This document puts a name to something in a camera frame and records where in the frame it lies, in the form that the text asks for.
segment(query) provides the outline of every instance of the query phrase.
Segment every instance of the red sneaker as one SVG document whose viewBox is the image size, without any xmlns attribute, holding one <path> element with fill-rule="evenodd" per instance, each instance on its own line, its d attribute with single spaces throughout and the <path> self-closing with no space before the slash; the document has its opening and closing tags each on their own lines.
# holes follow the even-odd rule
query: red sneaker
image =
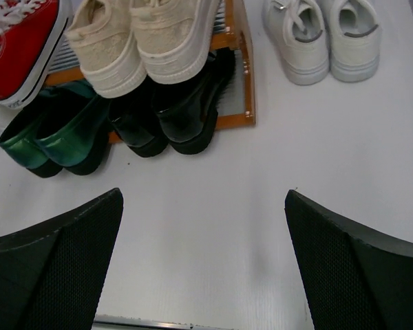
<svg viewBox="0 0 413 330">
<path fill-rule="evenodd" d="M 0 12 L 2 105 L 21 108 L 35 98 L 72 17 L 70 0 L 21 0 Z"/>
</svg>

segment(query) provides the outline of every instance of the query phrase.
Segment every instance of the cream sneaker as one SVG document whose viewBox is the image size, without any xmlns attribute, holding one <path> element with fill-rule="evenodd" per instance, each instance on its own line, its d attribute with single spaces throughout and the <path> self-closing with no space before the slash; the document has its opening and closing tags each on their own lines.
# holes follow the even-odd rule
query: cream sneaker
<svg viewBox="0 0 413 330">
<path fill-rule="evenodd" d="M 311 85 L 328 75 L 327 34 L 315 0 L 265 0 L 263 21 L 291 82 Z"/>
<path fill-rule="evenodd" d="M 65 33 L 96 93 L 117 98 L 147 76 L 130 28 L 134 0 L 83 0 Z"/>
<path fill-rule="evenodd" d="M 220 0 L 136 0 L 130 10 L 140 56 L 157 83 L 193 78 L 207 61 Z"/>
<path fill-rule="evenodd" d="M 319 1 L 330 30 L 332 75 L 347 83 L 372 77 L 382 35 L 372 0 Z"/>
</svg>

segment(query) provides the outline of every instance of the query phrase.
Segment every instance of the sneaker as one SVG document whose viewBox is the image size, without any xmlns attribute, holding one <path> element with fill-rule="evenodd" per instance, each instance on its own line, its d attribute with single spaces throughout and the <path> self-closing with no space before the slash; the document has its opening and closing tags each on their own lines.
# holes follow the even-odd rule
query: sneaker
<svg viewBox="0 0 413 330">
<path fill-rule="evenodd" d="M 228 48 L 219 49 L 209 54 L 196 77 L 156 88 L 151 106 L 177 152 L 195 155 L 208 147 L 218 120 L 218 100 L 234 70 L 234 52 Z"/>
<path fill-rule="evenodd" d="M 320 0 L 330 30 L 331 72 L 354 83 L 374 76 L 382 30 L 372 0 Z"/>
<path fill-rule="evenodd" d="M 0 13 L 2 105 L 21 108 L 34 100 L 72 16 L 70 0 L 22 0 Z"/>
<path fill-rule="evenodd" d="M 162 153 L 168 139 L 151 108 L 156 83 L 147 78 L 127 95 L 112 100 L 109 122 L 116 134 L 137 155 L 148 158 Z"/>
<path fill-rule="evenodd" d="M 147 76 L 130 28 L 134 0 L 84 0 L 66 37 L 96 93 L 117 98 Z"/>
<path fill-rule="evenodd" d="M 130 10 L 149 76 L 161 84 L 193 78 L 207 61 L 220 0 L 136 0 Z"/>
<path fill-rule="evenodd" d="M 327 76 L 326 29 L 315 0 L 264 0 L 263 21 L 291 82 L 312 85 Z"/>
</svg>

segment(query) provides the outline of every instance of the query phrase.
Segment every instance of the shoe heel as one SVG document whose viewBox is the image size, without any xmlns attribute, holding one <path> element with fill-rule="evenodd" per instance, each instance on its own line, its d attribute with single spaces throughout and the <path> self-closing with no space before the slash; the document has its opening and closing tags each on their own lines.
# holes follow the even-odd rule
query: shoe heel
<svg viewBox="0 0 413 330">
<path fill-rule="evenodd" d="M 331 59 L 330 70 L 332 75 L 345 83 L 357 83 L 374 76 L 378 71 L 379 56 L 365 65 L 350 66 L 339 62 L 334 56 Z"/>
<path fill-rule="evenodd" d="M 141 148 L 134 148 L 132 146 L 129 146 L 129 148 L 142 158 L 150 158 L 161 154 L 167 148 L 167 146 L 167 137 L 165 137 L 164 135 L 158 135 L 150 143 Z"/>
<path fill-rule="evenodd" d="M 61 165 L 58 165 L 50 159 L 38 168 L 28 168 L 30 172 L 34 173 L 37 177 L 42 178 L 53 177 L 60 173 L 62 169 L 63 167 Z"/>
<path fill-rule="evenodd" d="M 103 124 L 96 134 L 94 145 L 89 155 L 80 164 L 66 167 L 65 169 L 75 175 L 92 174 L 101 165 L 107 145 L 109 144 L 109 130 L 106 124 Z"/>
<path fill-rule="evenodd" d="M 216 108 L 211 109 L 209 111 L 208 116 L 206 117 L 205 120 L 205 127 L 201 134 L 193 138 L 192 140 L 189 140 L 187 142 L 183 143 L 171 143 L 171 146 L 176 150 L 177 152 L 183 154 L 183 155 L 197 155 L 198 153 L 203 152 L 208 145 L 211 143 L 211 140 L 213 139 L 214 131 L 215 131 L 215 125 L 218 121 L 218 110 Z"/>
</svg>

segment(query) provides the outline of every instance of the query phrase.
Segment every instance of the rubber sole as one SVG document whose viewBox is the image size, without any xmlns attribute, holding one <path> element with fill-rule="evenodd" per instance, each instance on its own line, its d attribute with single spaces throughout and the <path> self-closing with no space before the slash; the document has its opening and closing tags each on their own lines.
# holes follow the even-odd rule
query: rubber sole
<svg viewBox="0 0 413 330">
<path fill-rule="evenodd" d="M 219 0 L 199 0 L 196 19 L 186 40 L 164 54 L 139 53 L 150 78 L 157 83 L 183 83 L 204 67 L 207 61 Z"/>
<path fill-rule="evenodd" d="M 379 55 L 365 65 L 350 66 L 339 62 L 332 56 L 330 70 L 332 75 L 345 83 L 357 83 L 373 77 L 378 71 Z"/>
<path fill-rule="evenodd" d="M 284 68 L 284 73 L 289 81 L 299 86 L 309 86 L 319 83 L 329 74 L 330 70 L 329 58 L 327 58 L 320 66 L 312 70 L 297 71 L 283 58 L 282 65 Z"/>
<path fill-rule="evenodd" d="M 92 174 L 103 162 L 104 154 L 109 144 L 109 130 L 107 125 L 103 124 L 96 134 L 94 145 L 89 155 L 80 164 L 65 167 L 69 172 L 75 175 Z"/>
<path fill-rule="evenodd" d="M 156 136 L 152 141 L 140 148 L 129 146 L 129 148 L 142 158 L 155 157 L 161 154 L 168 146 L 168 139 L 165 136 Z"/>
<path fill-rule="evenodd" d="M 44 179 L 47 177 L 53 177 L 57 175 L 61 172 L 62 169 L 63 167 L 61 165 L 58 165 L 50 159 L 38 168 L 33 168 L 32 170 L 28 168 L 30 172 Z"/>
<path fill-rule="evenodd" d="M 133 30 L 120 56 L 98 71 L 81 71 L 95 92 L 104 98 L 119 98 L 139 87 L 147 71 L 139 55 Z"/>
<path fill-rule="evenodd" d="M 49 37 L 33 65 L 25 82 L 12 96 L 0 100 L 0 104 L 11 109 L 20 109 L 30 104 L 43 87 L 49 68 L 63 45 L 63 33 L 72 23 L 74 11 L 70 0 L 59 1 L 60 8 Z"/>
</svg>

